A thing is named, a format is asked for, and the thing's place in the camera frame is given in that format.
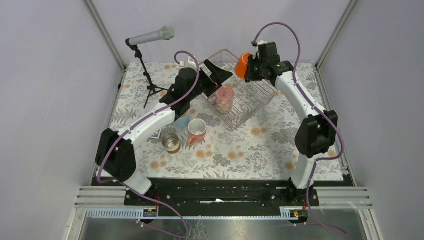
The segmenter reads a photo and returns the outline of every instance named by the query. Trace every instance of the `mug with orange handle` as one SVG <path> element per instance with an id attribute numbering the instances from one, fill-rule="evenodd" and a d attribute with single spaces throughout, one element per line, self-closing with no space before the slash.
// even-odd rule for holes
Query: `mug with orange handle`
<path id="1" fill-rule="evenodd" d="M 252 56 L 252 54 L 249 52 L 243 53 L 235 65 L 235 74 L 241 79 L 245 79 L 246 72 L 248 71 L 248 61 L 250 56 Z"/>
<path id="2" fill-rule="evenodd" d="M 188 144 L 192 145 L 198 142 L 202 142 L 206 136 L 206 122 L 202 119 L 193 119 L 188 124 L 188 131 L 191 136 L 188 138 Z"/>

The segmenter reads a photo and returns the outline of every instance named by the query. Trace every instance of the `microphone stand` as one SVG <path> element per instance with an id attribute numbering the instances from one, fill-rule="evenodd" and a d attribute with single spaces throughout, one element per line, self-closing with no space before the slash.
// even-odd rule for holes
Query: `microphone stand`
<path id="1" fill-rule="evenodd" d="M 147 89 L 148 89 L 148 95 L 147 95 L 146 102 L 145 102 L 145 104 L 144 104 L 144 108 L 146 108 L 147 102 L 149 101 L 149 98 L 150 98 L 151 96 L 153 96 L 153 95 L 155 95 L 155 94 L 158 94 L 158 93 L 160 93 L 160 92 L 162 92 L 162 91 L 168 91 L 168 89 L 163 88 L 163 87 L 159 87 L 159 86 L 157 86 L 157 85 L 153 84 L 153 82 L 152 82 L 152 78 L 150 77 L 150 74 L 147 72 L 146 65 L 145 65 L 145 63 L 144 63 L 144 61 L 143 61 L 143 55 L 142 55 L 142 52 L 140 52 L 139 48 L 138 48 L 136 45 L 135 45 L 135 46 L 133 46 L 133 45 L 129 44 L 129 42 L 127 42 L 127 45 L 128 45 L 128 47 L 129 47 L 131 50 L 135 51 L 135 55 L 134 55 L 134 57 L 136 57 L 136 58 L 140 59 L 141 65 L 143 65 L 143 69 L 144 69 L 143 75 L 147 78 L 147 81 L 148 81 L 148 83 L 149 83 L 149 86 L 147 86 Z"/>

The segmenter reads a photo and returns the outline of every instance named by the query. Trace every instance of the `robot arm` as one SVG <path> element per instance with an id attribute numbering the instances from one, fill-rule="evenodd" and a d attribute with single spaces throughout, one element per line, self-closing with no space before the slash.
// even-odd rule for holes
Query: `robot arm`
<path id="1" fill-rule="evenodd" d="M 159 100 L 160 103 L 146 115 L 137 119 L 135 124 L 123 127 L 118 131 L 110 128 L 103 131 L 96 155 L 97 165 L 102 164 L 112 145 L 120 139 L 109 155 L 104 170 L 117 181 L 144 195 L 152 183 L 137 170 L 135 149 L 143 147 L 147 138 L 156 131 L 179 119 L 189 110 L 190 102 L 197 96 L 204 93 L 210 97 L 222 87 L 223 82 L 233 76 L 231 72 L 216 67 L 208 60 L 204 64 L 210 70 L 211 75 L 207 75 L 200 69 L 199 79 L 193 91 L 178 103 L 175 104 L 195 83 L 197 73 L 190 67 L 182 68 L 179 71 L 175 77 L 175 83 Z M 170 108 L 159 111 L 171 104 Z"/>
<path id="2" fill-rule="evenodd" d="M 336 131 L 313 108 L 311 102 L 337 126 L 336 112 L 326 111 L 317 103 L 305 86 L 293 80 L 294 68 L 289 61 L 280 61 L 277 45 L 274 42 L 259 41 L 252 43 L 256 53 L 250 55 L 244 79 L 246 82 L 268 80 L 281 91 L 293 106 L 301 121 L 295 137 L 299 150 L 297 167 L 289 181 L 290 196 L 294 201 L 304 199 L 308 179 L 312 173 L 314 159 L 328 152 L 336 140 Z"/>

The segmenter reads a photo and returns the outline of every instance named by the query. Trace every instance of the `wire dish rack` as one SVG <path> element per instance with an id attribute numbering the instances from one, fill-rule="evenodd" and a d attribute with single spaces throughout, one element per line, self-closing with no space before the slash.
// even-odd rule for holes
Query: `wire dish rack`
<path id="1" fill-rule="evenodd" d="M 261 108 L 267 105 L 273 99 L 275 92 L 277 92 L 265 80 L 246 83 L 244 79 L 239 78 L 234 72 L 239 58 L 227 49 L 220 50 L 209 57 L 208 60 L 217 67 L 233 73 L 233 76 L 222 84 L 223 86 L 232 88 L 234 91 L 234 102 L 231 112 L 222 114 L 208 101 L 205 94 L 202 94 L 201 97 L 206 101 L 212 111 L 232 130 L 240 127 Z M 203 63 L 200 67 L 208 76 L 211 75 L 211 71 Z"/>

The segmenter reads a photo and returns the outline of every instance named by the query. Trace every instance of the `orange object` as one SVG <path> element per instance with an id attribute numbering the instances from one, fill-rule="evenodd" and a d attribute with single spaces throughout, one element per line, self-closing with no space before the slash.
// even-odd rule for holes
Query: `orange object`
<path id="1" fill-rule="evenodd" d="M 235 74 L 241 79 L 245 79 L 246 72 L 248 71 L 248 60 L 250 56 L 252 56 L 252 54 L 249 52 L 243 53 L 235 65 Z"/>

